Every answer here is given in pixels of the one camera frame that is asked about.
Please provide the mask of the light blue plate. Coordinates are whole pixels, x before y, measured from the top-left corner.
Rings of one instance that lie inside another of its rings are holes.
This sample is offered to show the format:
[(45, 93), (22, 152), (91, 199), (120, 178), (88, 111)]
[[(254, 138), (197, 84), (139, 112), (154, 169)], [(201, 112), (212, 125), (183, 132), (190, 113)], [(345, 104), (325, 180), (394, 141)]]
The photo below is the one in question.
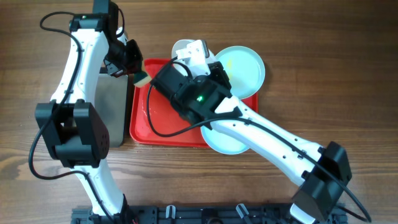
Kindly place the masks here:
[(231, 84), (231, 93), (239, 99), (257, 93), (266, 77), (266, 68), (260, 55), (240, 45), (227, 47), (216, 54)]
[(226, 155), (236, 155), (249, 149), (248, 146), (240, 141), (215, 130), (210, 130), (205, 126), (202, 126), (200, 131), (207, 145), (219, 153)]

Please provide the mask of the green yellow sponge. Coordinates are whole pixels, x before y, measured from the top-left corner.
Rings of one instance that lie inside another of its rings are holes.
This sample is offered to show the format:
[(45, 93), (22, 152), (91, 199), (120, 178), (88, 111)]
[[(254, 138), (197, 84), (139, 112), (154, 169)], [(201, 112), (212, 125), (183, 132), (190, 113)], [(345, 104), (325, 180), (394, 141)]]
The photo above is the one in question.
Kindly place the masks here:
[(152, 78), (150, 75), (148, 75), (145, 71), (140, 71), (134, 74), (133, 85), (141, 88), (144, 85), (148, 84), (151, 80)]

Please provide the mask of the white round plate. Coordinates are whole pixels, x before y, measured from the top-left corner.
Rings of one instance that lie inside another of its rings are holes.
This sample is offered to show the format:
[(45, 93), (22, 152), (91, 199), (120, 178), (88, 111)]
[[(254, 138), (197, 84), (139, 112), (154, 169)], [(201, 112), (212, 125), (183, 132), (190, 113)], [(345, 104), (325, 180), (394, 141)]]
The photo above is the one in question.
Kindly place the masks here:
[[(173, 47), (172, 47), (172, 51), (171, 51), (171, 58), (174, 58), (177, 56), (176, 51), (180, 50), (180, 49), (184, 49), (189, 43), (194, 42), (193, 39), (181, 39), (176, 41), (176, 43), (174, 43)], [(206, 63), (213, 63), (213, 62), (217, 62), (218, 60), (216, 59), (214, 53), (211, 50), (209, 51), (209, 57), (206, 58)]]

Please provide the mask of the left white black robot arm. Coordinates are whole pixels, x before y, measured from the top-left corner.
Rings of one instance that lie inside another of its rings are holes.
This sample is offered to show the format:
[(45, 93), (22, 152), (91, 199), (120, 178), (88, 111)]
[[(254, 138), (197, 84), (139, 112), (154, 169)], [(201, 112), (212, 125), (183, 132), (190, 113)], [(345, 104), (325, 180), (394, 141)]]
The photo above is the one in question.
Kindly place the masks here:
[(112, 1), (95, 1), (89, 14), (72, 14), (67, 64), (48, 103), (39, 103), (36, 139), (43, 139), (52, 159), (77, 176), (92, 208), (93, 223), (133, 223), (134, 213), (116, 185), (106, 156), (109, 132), (95, 109), (99, 75), (133, 75), (141, 87), (150, 82), (135, 40), (128, 39), (124, 16)]

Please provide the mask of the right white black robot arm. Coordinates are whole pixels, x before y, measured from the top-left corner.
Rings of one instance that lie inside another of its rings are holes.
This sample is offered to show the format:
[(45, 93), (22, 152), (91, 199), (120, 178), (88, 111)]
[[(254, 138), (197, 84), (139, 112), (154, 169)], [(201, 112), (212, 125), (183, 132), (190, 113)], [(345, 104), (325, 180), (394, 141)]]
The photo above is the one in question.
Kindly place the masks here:
[(336, 142), (323, 147), (258, 115), (231, 93), (223, 66), (208, 72), (178, 71), (164, 65), (151, 81), (191, 128), (205, 126), (247, 145), (273, 163), (294, 184), (290, 214), (302, 223), (325, 221), (352, 178), (346, 150)]

